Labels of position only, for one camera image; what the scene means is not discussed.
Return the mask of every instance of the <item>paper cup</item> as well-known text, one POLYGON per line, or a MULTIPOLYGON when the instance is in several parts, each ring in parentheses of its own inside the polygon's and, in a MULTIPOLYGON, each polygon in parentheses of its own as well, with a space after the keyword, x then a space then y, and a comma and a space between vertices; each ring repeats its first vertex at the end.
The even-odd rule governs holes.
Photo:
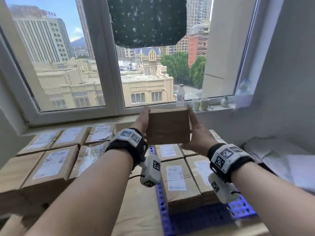
POLYGON ((202 110, 208 110, 208 105, 209 105, 209 98, 202 98, 201 99, 201 109, 202 110))
POLYGON ((201 103, 201 99, 193 99, 192 100, 192 109, 194 111, 198 111, 199 110, 199 107, 200 107, 200 103, 201 103))

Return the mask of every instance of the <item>window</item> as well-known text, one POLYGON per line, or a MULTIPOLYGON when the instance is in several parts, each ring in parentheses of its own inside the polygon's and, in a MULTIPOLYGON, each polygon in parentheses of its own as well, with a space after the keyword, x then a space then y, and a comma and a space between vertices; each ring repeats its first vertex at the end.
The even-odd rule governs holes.
POLYGON ((55 7, 55 10, 48 11, 53 11, 57 16, 62 17, 69 39, 76 39, 73 33, 74 28, 68 24, 71 20, 67 15, 62 15, 62 9, 58 9, 60 3, 57 0, 43 0, 44 3, 41 5, 41 2, 26 0, 26 3, 18 7, 22 10, 22 16, 19 16, 15 15, 14 10, 11 9, 11 6, 19 5, 19 2, 6 1, 11 12, 0 13, 2 29, 0 35, 1 40, 5 40, 0 41, 0 52, 9 55, 10 58, 6 62, 0 62, 0 68, 2 70, 3 67, 12 67, 6 73, 11 75, 14 73, 14 78, 10 80, 5 76, 5 79, 8 80, 10 90, 18 100, 30 126, 58 123, 65 119, 76 121, 133 114, 139 112, 137 106, 158 105, 161 101, 164 102, 161 107, 172 107, 175 105, 179 84, 182 83, 185 86, 186 100, 234 95, 238 79, 241 78, 240 70, 246 59, 244 53, 247 50, 248 34, 252 30, 250 27, 256 8, 256 0, 246 0, 246 3, 242 3, 243 0, 231 2, 214 0, 211 8, 209 8, 209 0, 187 0, 187 5, 189 4, 194 10, 191 13, 187 10, 187 35, 183 36, 178 44, 173 43, 171 46, 159 48, 122 48, 120 50, 120 47, 113 45, 110 15, 100 13, 108 11, 107 0, 91 1, 87 6, 83 5, 81 0, 71 0, 67 8, 69 13, 74 15, 73 20, 76 20, 72 24, 81 28, 85 36, 86 34, 89 36, 85 38, 86 47, 77 48, 75 51, 81 51, 81 55, 87 57, 83 60, 73 60, 71 64, 61 63, 62 68, 59 66, 57 69, 53 66, 56 67, 60 61, 68 61, 70 58, 67 53, 60 53, 60 50, 66 52, 63 49, 63 39, 59 37, 53 42, 55 35, 63 36, 58 28, 62 26, 64 29, 64 25, 61 25, 57 19, 32 16, 30 12, 23 12, 23 8, 26 5, 32 6, 34 13, 41 13, 41 10, 46 10, 49 5, 55 7), (211 21, 208 21, 210 14, 208 9, 212 8, 218 11, 214 11, 211 21), (27 22, 32 19, 38 21, 30 26, 27 25, 27 22), (98 35, 100 27, 104 30, 101 38, 98 35), (202 43, 201 46, 205 49, 198 50, 198 42, 202 43), (131 60, 126 63, 124 69, 120 68, 115 58, 119 60, 119 64, 127 58, 131 60), (181 71, 176 69, 179 65, 175 64, 179 60, 183 66, 181 71), (82 62, 87 65, 84 69, 80 65, 82 62), (76 65, 80 67, 81 76, 76 74, 77 70, 74 70, 76 65), (93 86, 90 84, 90 76, 93 76, 93 86), (77 96, 74 94, 77 91, 85 94, 77 96), (63 92, 67 94, 62 99, 51 100, 48 97, 51 94, 63 92), (67 103, 66 108, 60 107, 64 105, 62 100, 67 103))
POLYGON ((53 103, 53 106, 58 109, 67 109, 67 104, 65 103, 65 100, 51 100, 53 103))
POLYGON ((97 96, 99 106, 105 105, 104 96, 97 96))
POLYGON ((86 108, 91 106, 88 98, 76 98, 75 103, 77 108, 86 108))
POLYGON ((162 101, 162 92, 152 92, 152 102, 162 101))
POLYGON ((133 93, 131 94, 131 102, 132 103, 145 103, 145 93, 133 93))

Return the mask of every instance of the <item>window sill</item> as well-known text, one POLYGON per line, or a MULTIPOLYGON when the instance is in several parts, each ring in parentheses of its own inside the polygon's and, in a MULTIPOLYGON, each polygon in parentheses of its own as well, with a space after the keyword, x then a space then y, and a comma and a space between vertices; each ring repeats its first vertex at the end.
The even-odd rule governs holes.
MULTIPOLYGON (((185 106, 192 105, 191 101, 186 101, 185 106)), ((219 104, 212 105, 213 109, 208 108, 208 110, 199 110, 194 111, 197 116, 199 114, 205 114, 211 112, 217 112, 217 111, 227 111, 227 110, 233 110, 235 108, 235 103, 230 103, 228 107, 222 107, 219 104)), ((118 116, 118 117, 108 117, 104 119, 95 119, 95 120, 85 120, 85 121, 78 121, 78 122, 72 122, 72 123, 64 123, 64 124, 58 124, 53 126, 42 126, 42 127, 35 127, 35 128, 29 128, 24 134, 21 136, 29 136, 29 135, 35 135, 47 131, 56 131, 56 130, 62 130, 69 127, 79 127, 79 126, 88 126, 91 127, 96 124, 100 123, 116 123, 117 131, 120 131, 124 128, 128 128, 132 125, 132 123, 136 120, 138 117, 138 114, 129 115, 129 116, 118 116)))

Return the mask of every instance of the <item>blue sky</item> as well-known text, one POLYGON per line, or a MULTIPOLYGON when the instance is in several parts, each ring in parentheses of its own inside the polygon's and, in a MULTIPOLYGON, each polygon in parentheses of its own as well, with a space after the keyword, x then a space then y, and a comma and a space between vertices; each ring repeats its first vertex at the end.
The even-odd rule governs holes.
POLYGON ((83 36, 81 22, 75 0, 5 0, 10 7, 12 4, 38 6, 40 9, 56 13, 63 19, 70 41, 83 36))

